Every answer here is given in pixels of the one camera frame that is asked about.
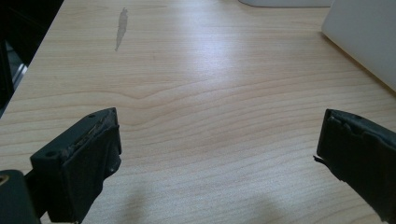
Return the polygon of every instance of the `wood grain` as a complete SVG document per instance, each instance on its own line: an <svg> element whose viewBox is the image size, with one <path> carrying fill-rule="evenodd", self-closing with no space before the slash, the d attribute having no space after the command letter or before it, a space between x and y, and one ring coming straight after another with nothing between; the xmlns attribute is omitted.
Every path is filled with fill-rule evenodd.
<svg viewBox="0 0 396 224"><path fill-rule="evenodd" d="M326 108L396 131L396 94L321 34L328 10L67 0L0 120L0 168L115 106L122 165L84 223L380 223L312 158Z"/></svg>

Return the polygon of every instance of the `black plastic object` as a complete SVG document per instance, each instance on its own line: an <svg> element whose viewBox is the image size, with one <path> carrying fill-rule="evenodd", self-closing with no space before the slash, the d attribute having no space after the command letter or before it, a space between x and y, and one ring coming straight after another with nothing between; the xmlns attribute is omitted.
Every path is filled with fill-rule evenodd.
<svg viewBox="0 0 396 224"><path fill-rule="evenodd" d="M95 112L38 150L24 179L2 172L0 223L39 223L46 211L52 222L82 222L120 167L119 127L116 108Z"/></svg>
<svg viewBox="0 0 396 224"><path fill-rule="evenodd" d="M9 67L6 41L0 39L0 109L6 106L13 94L14 83L12 82L12 74Z"/></svg>
<svg viewBox="0 0 396 224"><path fill-rule="evenodd" d="M20 171L0 171L0 223L40 223Z"/></svg>
<svg viewBox="0 0 396 224"><path fill-rule="evenodd" d="M326 111L315 161L325 164L370 204L382 221L396 223L396 133L343 111Z"/></svg>
<svg viewBox="0 0 396 224"><path fill-rule="evenodd" d="M31 157L36 178L48 194L53 222L81 222L103 181L120 167L115 108L90 114Z"/></svg>

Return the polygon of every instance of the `wooden tabletop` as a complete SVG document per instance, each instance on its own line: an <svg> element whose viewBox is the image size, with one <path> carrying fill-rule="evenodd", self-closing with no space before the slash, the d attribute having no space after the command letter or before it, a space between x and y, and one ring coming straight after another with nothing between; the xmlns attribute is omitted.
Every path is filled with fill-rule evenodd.
<svg viewBox="0 0 396 224"><path fill-rule="evenodd" d="M380 223L312 158L326 108L396 131L395 92L321 33L328 11L66 0L0 120L0 169L115 106L122 164L84 223Z"/></svg>

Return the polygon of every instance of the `white object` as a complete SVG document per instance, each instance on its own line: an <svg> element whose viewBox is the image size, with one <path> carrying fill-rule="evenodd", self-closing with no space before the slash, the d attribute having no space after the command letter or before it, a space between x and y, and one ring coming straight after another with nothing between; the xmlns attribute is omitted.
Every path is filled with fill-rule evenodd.
<svg viewBox="0 0 396 224"><path fill-rule="evenodd" d="M239 0L253 7L329 7L332 0Z"/></svg>
<svg viewBox="0 0 396 224"><path fill-rule="evenodd" d="M395 0L335 0L322 32L396 91Z"/></svg>

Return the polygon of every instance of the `black object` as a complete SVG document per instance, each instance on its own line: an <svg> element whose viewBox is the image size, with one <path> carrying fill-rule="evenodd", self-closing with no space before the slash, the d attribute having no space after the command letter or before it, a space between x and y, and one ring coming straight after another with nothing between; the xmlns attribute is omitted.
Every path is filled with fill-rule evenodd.
<svg viewBox="0 0 396 224"><path fill-rule="evenodd" d="M396 133L343 111L326 111L315 161L325 164L370 204L382 221L396 223Z"/></svg>
<svg viewBox="0 0 396 224"><path fill-rule="evenodd" d="M39 223L46 211L52 222L80 223L120 167L119 127L115 108L95 112L38 150L25 181L0 173L0 223Z"/></svg>
<svg viewBox="0 0 396 224"><path fill-rule="evenodd" d="M29 64L63 0L0 1L0 41L6 39Z"/></svg>
<svg viewBox="0 0 396 224"><path fill-rule="evenodd" d="M12 83L12 74L9 68L6 41L0 40L0 108L7 104L13 94L14 84Z"/></svg>

